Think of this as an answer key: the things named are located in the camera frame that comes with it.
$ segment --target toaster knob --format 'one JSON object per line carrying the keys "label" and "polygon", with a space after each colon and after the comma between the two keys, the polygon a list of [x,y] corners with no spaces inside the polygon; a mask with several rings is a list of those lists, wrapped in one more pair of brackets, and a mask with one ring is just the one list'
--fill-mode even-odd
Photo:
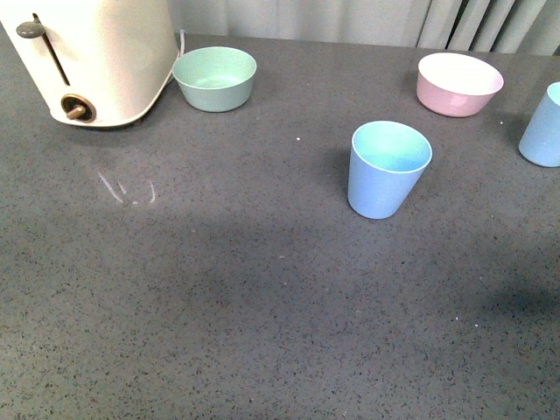
{"label": "toaster knob", "polygon": [[60,105],[69,120],[91,123],[95,119],[95,107],[83,96],[78,94],[65,94]]}
{"label": "toaster knob", "polygon": [[45,35],[45,27],[40,22],[23,22],[16,28],[21,38],[33,39]]}

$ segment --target toaster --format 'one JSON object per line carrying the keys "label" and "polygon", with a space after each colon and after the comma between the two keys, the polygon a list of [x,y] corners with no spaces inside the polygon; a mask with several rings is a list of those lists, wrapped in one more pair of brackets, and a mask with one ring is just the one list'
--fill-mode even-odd
{"label": "toaster", "polygon": [[134,122],[179,56],[166,0],[3,0],[0,21],[62,123]]}

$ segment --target curtain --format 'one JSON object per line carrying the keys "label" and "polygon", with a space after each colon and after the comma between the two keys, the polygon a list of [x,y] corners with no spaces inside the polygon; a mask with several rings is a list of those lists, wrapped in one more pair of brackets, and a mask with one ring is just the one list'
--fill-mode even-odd
{"label": "curtain", "polygon": [[560,0],[168,0],[188,33],[551,55]]}

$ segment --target blue cup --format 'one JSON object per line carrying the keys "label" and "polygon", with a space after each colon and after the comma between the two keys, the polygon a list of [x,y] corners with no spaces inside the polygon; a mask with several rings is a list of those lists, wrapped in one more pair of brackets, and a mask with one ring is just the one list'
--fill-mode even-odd
{"label": "blue cup", "polygon": [[542,97],[521,141],[519,152],[536,165],[560,166],[560,81]]}
{"label": "blue cup", "polygon": [[375,121],[352,137],[348,202],[369,219],[385,219],[409,195],[431,161],[426,137],[408,125]]}

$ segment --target cup rim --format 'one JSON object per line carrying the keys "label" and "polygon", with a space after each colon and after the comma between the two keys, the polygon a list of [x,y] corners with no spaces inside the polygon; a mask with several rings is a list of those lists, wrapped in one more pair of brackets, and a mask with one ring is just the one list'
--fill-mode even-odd
{"label": "cup rim", "polygon": [[[416,169],[412,169],[409,171],[395,171],[395,170],[391,170],[391,169],[387,169],[387,168],[383,168],[380,167],[378,165],[372,164],[371,162],[369,162],[367,159],[365,159],[357,150],[356,150],[356,136],[358,135],[358,133],[365,129],[367,126],[371,126],[371,125],[381,125],[381,124],[389,124],[389,125],[395,125],[395,126],[400,126],[405,128],[406,130],[410,130],[413,131],[417,136],[419,136],[423,141],[424,144],[426,144],[428,146],[428,151],[429,151],[429,156],[426,159],[426,162],[424,162],[424,164],[418,166]],[[403,124],[402,122],[396,122],[396,121],[389,121],[389,120],[380,120],[380,121],[371,121],[371,122],[366,122],[365,124],[362,124],[360,127],[358,127],[355,132],[352,135],[352,150],[353,152],[362,160],[362,162],[364,162],[366,165],[371,166],[372,168],[377,169],[378,171],[383,171],[383,172],[387,172],[387,173],[395,173],[395,174],[408,174],[408,173],[414,173],[414,172],[420,172],[422,171],[426,166],[428,166],[428,164],[431,162],[431,159],[433,158],[433,149],[431,148],[431,144],[430,141],[428,141],[428,139],[426,138],[426,136],[424,134],[422,134],[420,131],[418,131],[417,129],[413,129],[412,127],[410,127],[407,124]]]}
{"label": "cup rim", "polygon": [[[552,95],[552,90],[558,90],[558,93],[554,96]],[[546,88],[546,95],[553,101],[558,107],[560,107],[560,81],[555,81],[554,83],[550,83],[549,86]]]}

